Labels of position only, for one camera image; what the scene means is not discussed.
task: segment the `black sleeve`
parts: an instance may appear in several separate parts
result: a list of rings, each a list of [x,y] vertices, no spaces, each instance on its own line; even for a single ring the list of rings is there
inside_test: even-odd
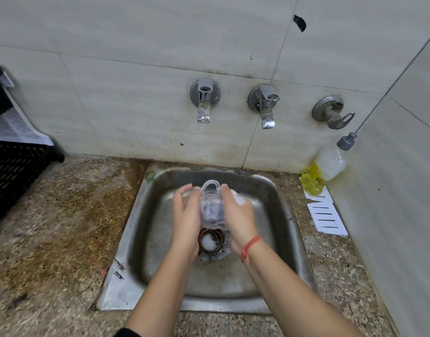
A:
[[[130,329],[121,328],[120,330],[117,331],[117,333],[113,337],[141,337],[141,336]]]

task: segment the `chrome faucet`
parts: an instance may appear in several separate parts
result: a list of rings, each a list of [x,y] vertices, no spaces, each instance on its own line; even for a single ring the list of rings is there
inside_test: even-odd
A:
[[[190,99],[198,107],[198,123],[210,123],[210,108],[218,104],[220,90],[211,78],[200,78],[190,88]]]
[[[334,130],[343,129],[354,118],[355,112],[341,117],[344,102],[340,96],[328,96],[318,101],[312,109],[312,116],[319,122],[326,122]]]
[[[248,96],[248,106],[258,110],[262,117],[262,129],[273,129],[276,126],[272,109],[280,99],[273,85],[261,85],[254,88]]]

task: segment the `speckled countertop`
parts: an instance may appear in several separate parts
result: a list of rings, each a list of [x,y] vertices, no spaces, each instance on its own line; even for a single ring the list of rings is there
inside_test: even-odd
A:
[[[0,336],[107,336],[129,312],[96,311],[146,162],[69,155],[0,222]],[[293,204],[320,295],[368,336],[394,336],[350,238],[314,229],[297,175],[273,173]],[[282,336],[273,317],[182,312],[177,336]]]

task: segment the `white wall tile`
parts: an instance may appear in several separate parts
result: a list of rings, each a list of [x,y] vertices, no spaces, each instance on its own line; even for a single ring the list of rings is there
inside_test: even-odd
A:
[[[430,129],[386,96],[328,185],[401,336],[430,337]]]
[[[241,167],[258,120],[246,104],[264,80],[62,55],[98,136],[112,156]],[[221,89],[211,122],[197,122],[190,86]]]
[[[96,132],[56,53],[0,47],[0,65],[13,76],[10,89],[32,124],[66,152],[100,154]]]
[[[296,0],[42,0],[59,53],[270,79]]]
[[[389,94],[430,126],[430,42],[392,87]]]
[[[257,124],[245,169],[301,172],[308,166],[322,144],[335,143],[341,136],[355,132],[383,95],[318,86],[273,82],[280,100],[273,109],[276,127],[262,129]],[[341,130],[312,117],[312,108],[324,96],[339,94],[344,101],[342,115],[355,111],[356,116]]]
[[[54,51],[36,0],[0,0],[0,46]]]
[[[430,0],[298,0],[275,80],[385,93],[430,38]]]

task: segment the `sink basin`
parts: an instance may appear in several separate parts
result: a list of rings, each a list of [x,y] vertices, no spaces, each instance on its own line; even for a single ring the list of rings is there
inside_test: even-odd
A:
[[[257,230],[282,260],[315,289],[308,258],[293,218],[291,204],[272,181],[272,176],[221,168],[148,167],[135,199],[101,296],[100,310],[131,310],[164,260],[172,236],[173,194],[181,186],[195,186],[214,179],[248,197],[254,206]],[[183,311],[269,314],[240,258],[199,255],[190,269],[182,303]]]

